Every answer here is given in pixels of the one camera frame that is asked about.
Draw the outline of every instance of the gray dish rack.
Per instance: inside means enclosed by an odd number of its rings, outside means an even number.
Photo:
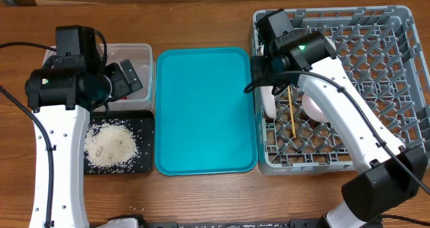
[[[253,55],[262,46],[255,23],[272,11],[254,13]],[[406,147],[420,146],[429,156],[430,78],[410,9],[378,6],[286,12],[302,34],[320,31],[335,42],[345,72],[376,116]],[[300,88],[292,87],[295,139],[287,91],[275,97],[276,120],[265,118],[259,88],[254,94],[261,172],[291,175],[353,170],[349,154],[330,124],[315,122],[304,113]]]

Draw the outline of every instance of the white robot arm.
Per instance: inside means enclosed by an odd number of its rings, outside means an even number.
[[[302,36],[283,9],[267,14],[255,26],[266,54],[251,59],[253,82],[244,92],[264,87],[263,107],[275,117],[274,100],[268,96],[273,92],[267,86],[298,85],[311,99],[304,109],[314,108],[313,114],[322,113],[318,119],[331,123],[359,174],[343,185],[345,201],[324,216],[318,228],[361,227],[414,197],[419,185],[427,191],[421,183],[427,166],[423,150],[405,149],[378,120],[346,76],[331,40],[320,32]]]
[[[103,58],[95,35],[103,41]],[[56,49],[51,49],[56,55],[26,82],[28,106],[42,125],[34,125],[36,183],[30,227],[85,228],[89,224],[83,201],[83,152],[90,111],[107,107],[108,102],[141,89],[142,84],[130,61],[106,66],[107,44],[92,28],[58,27]],[[46,131],[51,147],[39,128]],[[139,225],[138,219],[124,217],[102,227]]]

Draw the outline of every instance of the uncooked rice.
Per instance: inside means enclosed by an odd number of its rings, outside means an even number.
[[[89,127],[85,151],[91,166],[98,168],[130,169],[132,158],[138,155],[134,135],[124,125],[108,123]]]

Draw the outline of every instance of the black tray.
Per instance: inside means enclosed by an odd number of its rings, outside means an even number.
[[[127,167],[118,167],[116,165],[109,168],[98,168],[89,165],[87,159],[88,154],[84,152],[84,174],[117,174],[112,173],[110,170],[124,171],[119,172],[123,174],[131,173],[144,173],[150,172],[153,168],[153,147],[154,147],[154,115],[148,110],[139,111],[115,111],[110,112],[107,116],[102,113],[91,114],[91,120],[88,128],[93,124],[113,124],[118,121],[125,121],[123,125],[133,133],[136,139],[136,147],[139,155],[133,157],[133,166],[128,169]]]

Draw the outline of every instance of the blue tray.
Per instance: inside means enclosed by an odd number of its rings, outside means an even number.
[[[246,172],[257,163],[248,54],[168,50],[157,61],[155,165],[165,175]]]

